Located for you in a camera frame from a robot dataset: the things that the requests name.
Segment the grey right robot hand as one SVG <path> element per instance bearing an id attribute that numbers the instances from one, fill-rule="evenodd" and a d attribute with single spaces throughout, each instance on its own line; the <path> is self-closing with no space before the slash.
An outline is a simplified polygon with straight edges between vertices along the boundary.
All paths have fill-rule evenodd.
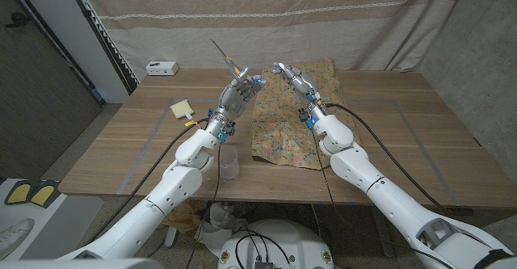
<path id="1" fill-rule="evenodd" d="M 319 121 L 326 114 L 322 110 L 321 96 L 316 82 L 308 74 L 283 62 L 274 63 L 274 74 L 278 74 L 294 92 L 295 100 L 308 115 L 315 121 Z"/>

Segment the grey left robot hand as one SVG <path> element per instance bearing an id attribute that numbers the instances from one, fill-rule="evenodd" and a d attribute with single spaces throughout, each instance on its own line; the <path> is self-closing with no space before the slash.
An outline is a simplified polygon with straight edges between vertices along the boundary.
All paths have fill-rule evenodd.
<path id="1" fill-rule="evenodd" d="M 218 105 L 210 116 L 206 131 L 214 137 L 224 130 L 227 124 L 232 124 L 246 109 L 249 101 L 267 84 L 260 74 L 247 77 L 243 83 L 233 79 L 223 90 Z"/>

